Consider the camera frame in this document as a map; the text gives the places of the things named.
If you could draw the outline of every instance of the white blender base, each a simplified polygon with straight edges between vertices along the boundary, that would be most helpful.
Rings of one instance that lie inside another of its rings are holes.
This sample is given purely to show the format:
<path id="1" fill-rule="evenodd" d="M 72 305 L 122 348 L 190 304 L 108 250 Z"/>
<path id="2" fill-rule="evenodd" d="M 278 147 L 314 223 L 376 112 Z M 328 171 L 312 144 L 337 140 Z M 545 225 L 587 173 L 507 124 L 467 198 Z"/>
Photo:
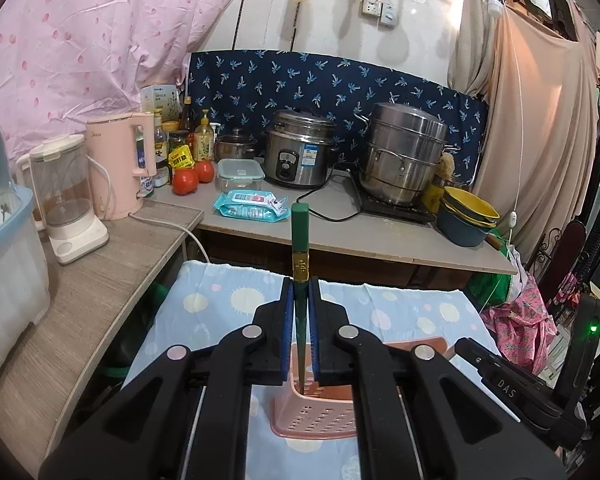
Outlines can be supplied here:
<path id="1" fill-rule="evenodd" d="M 66 240 L 57 240 L 49 236 L 56 258 L 63 265 L 70 264 L 80 256 L 102 247 L 107 240 L 109 240 L 109 232 L 100 219 L 95 216 L 90 227 L 77 236 Z"/>

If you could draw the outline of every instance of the blue tablecloth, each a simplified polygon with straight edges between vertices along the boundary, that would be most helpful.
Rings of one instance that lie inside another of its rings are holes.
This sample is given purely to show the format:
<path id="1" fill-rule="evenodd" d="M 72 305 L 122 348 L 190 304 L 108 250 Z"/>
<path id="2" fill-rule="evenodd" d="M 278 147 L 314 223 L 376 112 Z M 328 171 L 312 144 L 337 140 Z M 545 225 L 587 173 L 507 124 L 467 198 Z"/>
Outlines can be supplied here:
<path id="1" fill-rule="evenodd" d="M 168 347 L 192 350 L 215 345 L 227 333 L 248 324 L 255 309 L 280 297 L 283 276 L 265 270 L 183 264 L 176 283 L 160 307 L 155 324 L 131 366 L 125 384 Z M 480 316 L 459 291 L 401 290 L 371 285 L 320 282 L 325 300 L 342 304 L 352 324 L 384 342 L 443 336 L 451 346 L 472 337 L 499 354 Z M 451 362 L 489 396 L 477 371 L 460 357 Z M 247 444 L 251 480 L 356 480 L 360 478 L 355 438 L 296 440 L 270 429 L 273 386 L 254 386 Z"/>

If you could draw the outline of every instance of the perforated basket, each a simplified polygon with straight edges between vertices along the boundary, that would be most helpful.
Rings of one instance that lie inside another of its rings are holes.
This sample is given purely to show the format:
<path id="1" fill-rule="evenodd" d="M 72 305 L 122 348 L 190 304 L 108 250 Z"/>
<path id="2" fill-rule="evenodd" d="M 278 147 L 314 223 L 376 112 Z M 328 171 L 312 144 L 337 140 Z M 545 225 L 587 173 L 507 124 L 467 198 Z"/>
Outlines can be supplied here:
<path id="1" fill-rule="evenodd" d="M 440 354 L 448 349 L 443 337 L 387 343 L 403 350 L 427 344 Z M 278 436 L 333 439 L 355 436 L 355 415 L 350 386 L 320 386 L 313 380 L 311 345 L 306 346 L 304 395 L 298 390 L 297 346 L 291 345 L 289 377 L 271 405 L 271 430 Z"/>

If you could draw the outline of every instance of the glass blender jar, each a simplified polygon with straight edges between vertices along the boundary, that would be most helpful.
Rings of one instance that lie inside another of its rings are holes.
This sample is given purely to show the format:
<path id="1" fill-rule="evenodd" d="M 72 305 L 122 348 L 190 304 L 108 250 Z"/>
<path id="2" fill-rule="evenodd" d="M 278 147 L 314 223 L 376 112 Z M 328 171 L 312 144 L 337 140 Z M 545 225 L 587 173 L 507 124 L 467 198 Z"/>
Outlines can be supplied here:
<path id="1" fill-rule="evenodd" d="M 25 181 L 27 168 L 42 217 L 36 225 L 46 229 L 61 264 L 106 243 L 107 229 L 93 211 L 84 135 L 53 137 L 21 156 L 16 166 L 18 181 Z"/>

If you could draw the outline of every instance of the silver screw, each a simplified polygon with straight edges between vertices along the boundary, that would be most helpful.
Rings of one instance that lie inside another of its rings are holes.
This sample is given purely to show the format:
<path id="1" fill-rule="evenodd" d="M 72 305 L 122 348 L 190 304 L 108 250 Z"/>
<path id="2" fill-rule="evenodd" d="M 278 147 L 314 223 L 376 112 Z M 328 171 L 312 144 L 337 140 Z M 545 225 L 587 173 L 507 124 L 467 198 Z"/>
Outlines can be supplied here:
<path id="1" fill-rule="evenodd" d="M 167 357 L 172 361 L 179 361 L 187 355 L 187 349 L 182 345 L 172 346 L 167 350 Z"/>
<path id="2" fill-rule="evenodd" d="M 422 361 L 429 361 L 435 357 L 435 350 L 433 350 L 429 345 L 418 345 L 414 350 L 414 353 L 418 359 L 422 359 Z"/>
<path id="3" fill-rule="evenodd" d="M 343 325 L 337 330 L 340 336 L 344 339 L 353 339 L 359 334 L 358 329 L 351 325 Z"/>
<path id="4" fill-rule="evenodd" d="M 249 339 L 254 339 L 262 334 L 262 329 L 257 325 L 247 325 L 242 329 L 242 335 Z"/>

